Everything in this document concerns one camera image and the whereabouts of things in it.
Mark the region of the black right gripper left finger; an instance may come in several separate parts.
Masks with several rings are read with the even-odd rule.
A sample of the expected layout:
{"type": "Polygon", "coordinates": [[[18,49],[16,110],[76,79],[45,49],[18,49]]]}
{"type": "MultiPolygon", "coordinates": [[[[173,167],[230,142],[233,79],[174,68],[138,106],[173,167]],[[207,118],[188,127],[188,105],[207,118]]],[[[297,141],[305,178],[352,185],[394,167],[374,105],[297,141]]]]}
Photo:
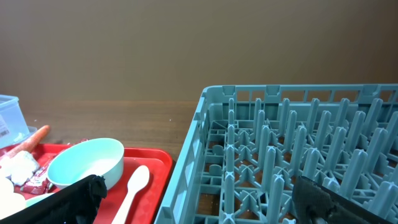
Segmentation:
{"type": "Polygon", "coordinates": [[[89,175],[1,220],[1,224],[93,224],[108,190],[105,179],[89,175]]]}

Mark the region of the orange carrot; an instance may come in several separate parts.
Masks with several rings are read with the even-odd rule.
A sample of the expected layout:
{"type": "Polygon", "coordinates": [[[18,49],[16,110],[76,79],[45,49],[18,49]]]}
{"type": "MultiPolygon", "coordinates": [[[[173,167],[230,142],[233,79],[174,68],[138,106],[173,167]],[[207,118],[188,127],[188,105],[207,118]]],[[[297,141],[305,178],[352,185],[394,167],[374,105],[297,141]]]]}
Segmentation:
{"type": "Polygon", "coordinates": [[[1,156],[1,159],[6,157],[12,158],[21,151],[32,152],[36,145],[43,140],[50,132],[51,127],[49,125],[42,126],[38,129],[31,137],[27,138],[24,142],[20,143],[10,151],[6,152],[1,156]]]}

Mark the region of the mint green bowl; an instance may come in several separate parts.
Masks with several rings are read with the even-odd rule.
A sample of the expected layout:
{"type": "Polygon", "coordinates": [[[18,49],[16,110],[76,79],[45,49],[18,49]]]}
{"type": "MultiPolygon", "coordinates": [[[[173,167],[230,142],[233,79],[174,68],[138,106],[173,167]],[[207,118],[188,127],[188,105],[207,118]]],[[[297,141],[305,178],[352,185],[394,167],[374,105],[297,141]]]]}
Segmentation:
{"type": "Polygon", "coordinates": [[[89,175],[103,177],[107,189],[120,180],[124,170],[124,146],[111,138],[78,143],[58,154],[47,169],[47,178],[64,189],[89,175]]]}

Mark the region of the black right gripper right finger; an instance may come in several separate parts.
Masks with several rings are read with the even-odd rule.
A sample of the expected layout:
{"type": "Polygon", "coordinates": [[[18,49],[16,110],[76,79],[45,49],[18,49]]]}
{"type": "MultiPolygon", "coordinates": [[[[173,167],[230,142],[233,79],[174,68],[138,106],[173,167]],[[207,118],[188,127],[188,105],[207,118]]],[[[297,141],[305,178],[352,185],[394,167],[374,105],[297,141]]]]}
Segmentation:
{"type": "Polygon", "coordinates": [[[367,211],[305,176],[296,178],[292,201],[295,217],[301,224],[389,223],[385,218],[367,211]]]}

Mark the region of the white plastic spoon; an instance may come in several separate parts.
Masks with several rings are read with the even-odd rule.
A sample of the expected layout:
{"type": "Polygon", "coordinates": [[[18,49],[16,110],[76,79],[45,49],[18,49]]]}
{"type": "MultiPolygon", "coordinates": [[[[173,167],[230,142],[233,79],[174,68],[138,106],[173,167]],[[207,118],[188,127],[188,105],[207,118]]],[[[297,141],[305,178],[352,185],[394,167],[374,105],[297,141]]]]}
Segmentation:
{"type": "Polygon", "coordinates": [[[127,182],[127,194],[111,224],[125,224],[135,195],[149,183],[149,179],[150,172],[147,166],[139,166],[133,172],[127,182]]]}

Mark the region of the red snack wrapper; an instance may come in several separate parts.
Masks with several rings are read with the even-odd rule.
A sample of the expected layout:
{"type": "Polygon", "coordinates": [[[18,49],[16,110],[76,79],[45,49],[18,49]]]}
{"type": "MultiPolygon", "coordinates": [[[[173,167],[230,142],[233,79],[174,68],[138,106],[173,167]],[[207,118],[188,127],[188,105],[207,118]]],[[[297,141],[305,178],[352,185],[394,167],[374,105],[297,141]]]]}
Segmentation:
{"type": "MultiPolygon", "coordinates": [[[[85,142],[88,139],[82,139],[77,142],[85,142]]],[[[33,158],[39,164],[39,168],[34,172],[33,176],[29,178],[21,187],[15,186],[17,193],[43,195],[50,192],[53,184],[48,180],[47,170],[50,163],[64,150],[75,144],[39,144],[33,150],[33,158]]]]}

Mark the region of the light blue plate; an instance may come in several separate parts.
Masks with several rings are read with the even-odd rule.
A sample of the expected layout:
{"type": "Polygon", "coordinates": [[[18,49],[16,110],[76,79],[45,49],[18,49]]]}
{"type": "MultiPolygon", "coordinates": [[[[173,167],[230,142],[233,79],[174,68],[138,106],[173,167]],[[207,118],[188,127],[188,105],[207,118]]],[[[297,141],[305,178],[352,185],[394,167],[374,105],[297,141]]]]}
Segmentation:
{"type": "Polygon", "coordinates": [[[26,200],[23,195],[14,192],[14,185],[9,179],[1,177],[1,219],[20,212],[51,195],[53,193],[39,195],[26,200]]]}

